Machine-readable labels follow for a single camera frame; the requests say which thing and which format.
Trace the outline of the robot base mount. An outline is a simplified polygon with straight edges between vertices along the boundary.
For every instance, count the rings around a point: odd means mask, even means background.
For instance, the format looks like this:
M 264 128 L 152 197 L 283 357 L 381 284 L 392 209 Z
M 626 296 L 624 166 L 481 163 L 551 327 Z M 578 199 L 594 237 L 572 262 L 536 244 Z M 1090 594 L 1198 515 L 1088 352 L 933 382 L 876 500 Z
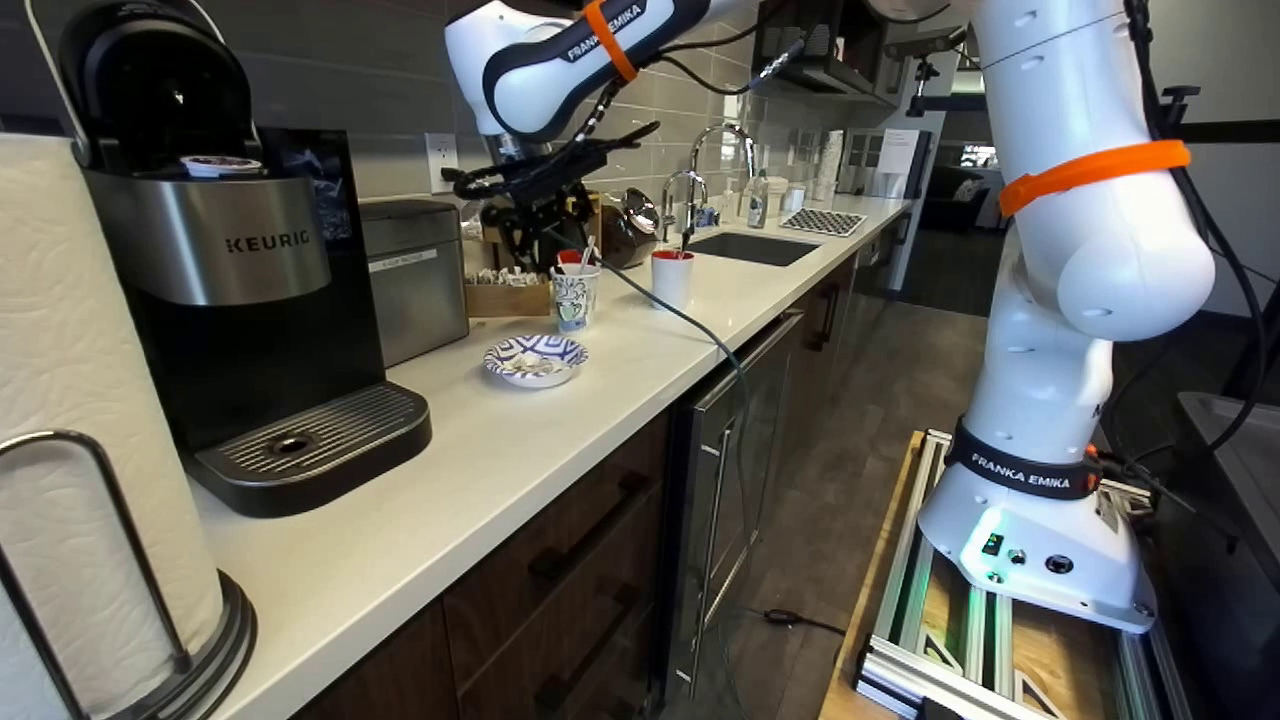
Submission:
M 1136 535 L 1100 496 L 1066 500 L 1077 479 L 955 428 L 920 532 L 971 588 L 1142 635 L 1154 594 Z

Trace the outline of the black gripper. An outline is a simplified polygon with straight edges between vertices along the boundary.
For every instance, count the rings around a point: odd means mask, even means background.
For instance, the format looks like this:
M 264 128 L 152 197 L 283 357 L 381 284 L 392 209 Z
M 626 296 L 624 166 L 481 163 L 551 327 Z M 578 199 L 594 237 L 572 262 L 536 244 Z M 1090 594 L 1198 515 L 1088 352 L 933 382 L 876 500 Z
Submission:
M 481 225 L 499 232 L 506 257 L 528 272 L 548 272 L 558 248 L 578 248 L 590 197 L 585 180 L 607 163 L 615 147 L 637 147 L 655 123 L 615 139 L 572 139 L 548 157 L 499 161 L 473 173 L 447 173 L 459 199 L 481 203 Z

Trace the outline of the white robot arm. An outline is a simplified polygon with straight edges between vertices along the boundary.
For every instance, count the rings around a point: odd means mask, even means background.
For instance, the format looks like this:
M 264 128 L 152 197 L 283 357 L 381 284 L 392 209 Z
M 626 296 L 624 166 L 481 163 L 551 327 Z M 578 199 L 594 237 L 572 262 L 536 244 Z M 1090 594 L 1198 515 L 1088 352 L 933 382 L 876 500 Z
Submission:
M 494 166 L 467 197 L 545 199 L 602 163 L 572 111 L 626 85 L 726 0 L 588 0 L 540 16 L 481 0 L 445 23 L 445 53 Z M 1085 444 L 1112 387 L 1112 347 L 1185 325 L 1212 293 L 1212 257 L 1181 175 L 1191 150 L 1142 106 L 1125 0 L 943 0 L 981 42 L 999 150 L 1009 260 L 983 371 L 955 422 L 943 484 L 1085 500 Z

